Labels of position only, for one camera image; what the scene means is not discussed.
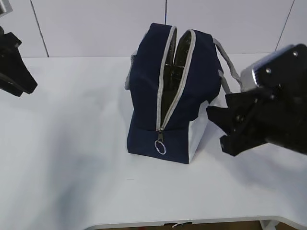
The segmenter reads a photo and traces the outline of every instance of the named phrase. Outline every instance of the bag handle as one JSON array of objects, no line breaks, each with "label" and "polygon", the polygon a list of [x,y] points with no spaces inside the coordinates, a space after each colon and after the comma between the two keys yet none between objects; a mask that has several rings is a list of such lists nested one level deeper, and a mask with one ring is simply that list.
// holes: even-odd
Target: bag handle
[{"label": "bag handle", "polygon": [[[240,85],[240,88],[242,88],[242,82],[241,82],[241,79],[236,71],[236,68],[234,66],[234,64],[232,63],[232,61],[230,60],[229,56],[226,54],[223,46],[221,45],[221,43],[216,40],[215,38],[213,38],[213,43],[215,44],[216,48],[218,49],[218,51],[220,52],[220,54],[222,55],[222,57],[224,58],[224,60],[226,61],[227,63],[227,66],[229,67],[229,70],[230,70],[230,74],[231,76],[239,83]],[[228,86],[228,83],[227,83],[227,80],[226,78],[224,77],[224,74],[222,71],[219,70],[219,75],[220,77],[222,78],[222,88],[224,89],[225,93],[226,94],[229,94],[231,93],[230,89],[229,89],[229,86]]]}]

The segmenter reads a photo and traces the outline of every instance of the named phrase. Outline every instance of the white bag panel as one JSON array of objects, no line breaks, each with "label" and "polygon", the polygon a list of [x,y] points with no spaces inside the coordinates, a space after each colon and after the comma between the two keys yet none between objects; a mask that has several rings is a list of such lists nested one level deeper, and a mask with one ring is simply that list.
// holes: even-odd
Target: white bag panel
[{"label": "white bag panel", "polygon": [[206,111],[208,105],[208,101],[203,102],[200,105],[198,117],[194,121],[191,121],[189,124],[189,163],[191,163],[193,159],[193,156],[208,123],[208,116]]}]

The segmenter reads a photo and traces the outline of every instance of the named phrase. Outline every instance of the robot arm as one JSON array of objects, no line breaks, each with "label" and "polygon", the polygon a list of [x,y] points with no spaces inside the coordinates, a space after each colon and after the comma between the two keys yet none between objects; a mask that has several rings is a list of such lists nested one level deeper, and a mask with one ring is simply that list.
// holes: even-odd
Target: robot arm
[{"label": "robot arm", "polygon": [[[0,0],[0,17],[12,11],[8,0]],[[20,56],[21,41],[13,33],[4,33],[0,26],[0,89],[15,96],[30,94],[37,87]]]}]

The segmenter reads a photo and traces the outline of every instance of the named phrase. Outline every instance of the gray strap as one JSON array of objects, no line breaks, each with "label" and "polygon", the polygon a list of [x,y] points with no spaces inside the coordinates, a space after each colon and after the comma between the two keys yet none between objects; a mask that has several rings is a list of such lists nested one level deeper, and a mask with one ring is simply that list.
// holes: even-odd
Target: gray strap
[{"label": "gray strap", "polygon": [[134,53],[131,55],[131,66],[130,66],[130,69],[129,69],[129,73],[128,73],[128,76],[126,78],[126,82],[125,82],[125,90],[130,90],[130,73],[131,73],[131,68],[132,68],[132,65],[133,65],[133,62],[134,62],[134,57],[136,56],[137,54],[137,50],[134,51]]},{"label": "gray strap", "polygon": [[226,78],[224,77],[223,72],[220,71],[220,70],[219,70],[219,75],[220,75],[220,77],[221,77],[221,79],[222,79],[222,88],[224,89],[225,93],[226,93],[226,94],[232,93],[232,92],[230,91],[229,86],[228,86],[227,80],[226,80]]},{"label": "gray strap", "polygon": [[[216,40],[215,38],[213,39],[213,43],[216,45],[216,47],[219,50],[219,52],[221,53],[222,57],[226,61],[227,65],[228,65],[228,67],[230,69],[231,76],[239,83],[239,85],[241,87],[242,86],[241,79],[240,79],[240,77],[239,77],[239,75],[238,75],[238,73],[236,71],[236,68],[235,68],[234,64],[230,60],[229,56],[226,54],[226,52],[225,52],[224,48],[222,47],[221,43],[218,40]],[[222,78],[222,87],[223,87],[224,91],[226,93],[227,93],[227,91],[230,92],[228,83],[227,83],[224,75],[221,76],[221,78]]]}]

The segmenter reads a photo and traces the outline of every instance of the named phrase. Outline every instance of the metal key ring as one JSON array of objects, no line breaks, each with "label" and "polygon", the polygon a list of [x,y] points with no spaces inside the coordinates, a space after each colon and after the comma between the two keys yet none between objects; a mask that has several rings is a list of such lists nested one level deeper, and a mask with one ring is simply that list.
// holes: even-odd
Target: metal key ring
[{"label": "metal key ring", "polygon": [[[160,152],[160,150],[159,150],[159,148],[158,148],[158,146],[157,146],[158,143],[162,145],[162,147],[163,147],[163,149],[164,149],[163,153]],[[155,146],[155,149],[158,151],[158,153],[160,153],[161,155],[165,155],[165,154],[166,154],[166,147],[165,147],[165,145],[163,144],[163,142],[161,142],[161,141],[159,141],[159,140],[156,140],[156,141],[154,142],[154,146]]]}]

